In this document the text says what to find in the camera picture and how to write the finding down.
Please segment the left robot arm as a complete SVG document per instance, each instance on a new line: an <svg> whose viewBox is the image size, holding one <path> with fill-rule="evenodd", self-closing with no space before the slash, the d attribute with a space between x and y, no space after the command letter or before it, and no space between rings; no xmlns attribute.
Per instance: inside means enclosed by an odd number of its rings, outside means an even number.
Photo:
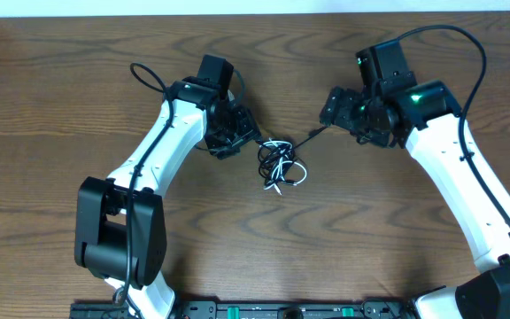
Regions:
<svg viewBox="0 0 510 319"><path fill-rule="evenodd" d="M112 302L73 303L72 318L167 318L175 292L161 273L166 255L163 197L199 142L219 160L261 137L251 111L229 85L238 75L224 58L205 55L197 75L155 90L158 118L135 151L105 179L78 190L74 259L111 285Z"/></svg>

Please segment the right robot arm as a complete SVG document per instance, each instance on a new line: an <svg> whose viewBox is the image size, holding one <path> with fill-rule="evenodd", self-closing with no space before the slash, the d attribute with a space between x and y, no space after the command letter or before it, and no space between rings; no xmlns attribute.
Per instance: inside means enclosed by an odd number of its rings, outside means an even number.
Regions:
<svg viewBox="0 0 510 319"><path fill-rule="evenodd" d="M359 144L399 146L428 173L468 242L479 274L411 301L418 318L510 318L510 195L477 147L460 104L440 81L419 84L399 41L356 55L362 91L333 88L325 126Z"/></svg>

